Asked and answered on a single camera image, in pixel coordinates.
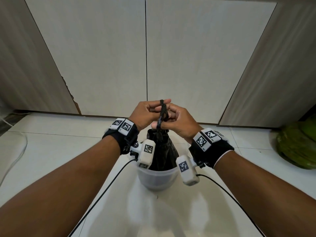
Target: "black plastic bag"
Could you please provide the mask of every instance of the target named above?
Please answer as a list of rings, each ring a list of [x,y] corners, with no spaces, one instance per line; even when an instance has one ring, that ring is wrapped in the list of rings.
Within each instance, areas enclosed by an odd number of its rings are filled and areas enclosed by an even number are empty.
[[[147,139],[156,143],[153,162],[149,167],[150,170],[154,171],[171,170],[177,167],[176,159],[179,157],[177,149],[169,138],[169,130],[160,129],[162,121],[168,120],[166,104],[163,103],[163,100],[160,100],[160,103],[162,108],[157,123],[157,129],[150,129],[147,132]]]

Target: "person's right hand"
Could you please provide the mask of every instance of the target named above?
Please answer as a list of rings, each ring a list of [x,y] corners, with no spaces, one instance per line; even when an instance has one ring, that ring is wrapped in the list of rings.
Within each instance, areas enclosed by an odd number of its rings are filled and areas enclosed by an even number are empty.
[[[203,128],[193,119],[186,108],[169,103],[167,104],[167,110],[169,120],[161,123],[161,129],[172,130],[191,144],[193,137]],[[161,106],[156,107],[155,111],[161,111]],[[154,121],[151,127],[156,129],[157,122]]]

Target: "green object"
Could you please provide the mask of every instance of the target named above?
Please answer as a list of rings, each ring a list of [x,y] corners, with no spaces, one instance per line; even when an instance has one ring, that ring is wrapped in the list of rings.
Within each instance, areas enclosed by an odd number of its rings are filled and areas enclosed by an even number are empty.
[[[276,140],[282,158],[300,168],[316,169],[316,142],[299,129],[298,122],[283,127]]]
[[[312,115],[304,122],[299,122],[300,130],[316,142],[316,115]]]

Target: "damaged wood edge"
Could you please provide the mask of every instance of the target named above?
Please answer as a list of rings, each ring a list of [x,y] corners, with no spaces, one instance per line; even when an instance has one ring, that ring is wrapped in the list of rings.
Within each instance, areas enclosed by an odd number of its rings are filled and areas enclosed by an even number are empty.
[[[81,114],[81,111],[80,111],[80,108],[79,108],[79,105],[78,105],[77,102],[75,102],[74,96],[70,93],[69,88],[68,88],[68,86],[67,86],[67,84],[66,84],[66,82],[65,82],[65,79],[64,79],[62,76],[61,76],[61,78],[62,78],[62,80],[63,80],[64,83],[65,83],[65,86],[66,86],[66,88],[67,88],[67,90],[68,90],[68,92],[69,92],[69,95],[70,95],[71,98],[72,98],[72,101],[74,102],[74,104],[75,104],[75,106],[76,106],[76,108],[77,108],[77,111],[79,112],[80,115],[82,115],[82,114]]]

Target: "hand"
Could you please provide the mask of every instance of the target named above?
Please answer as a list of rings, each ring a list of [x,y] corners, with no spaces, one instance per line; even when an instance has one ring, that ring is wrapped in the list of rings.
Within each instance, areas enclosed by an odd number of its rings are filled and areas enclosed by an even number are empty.
[[[186,108],[169,103],[167,110],[169,120],[161,123],[161,129],[172,130],[191,144],[193,137],[203,128],[193,119]],[[161,106],[157,106],[155,111],[161,111]],[[151,127],[156,129],[157,122],[153,122]]]
[[[165,104],[171,102],[171,99],[165,99]],[[160,111],[157,113],[155,107],[160,106],[159,100],[154,101],[141,101],[129,117],[129,120],[136,124],[139,131],[149,126],[153,121],[158,120]]]

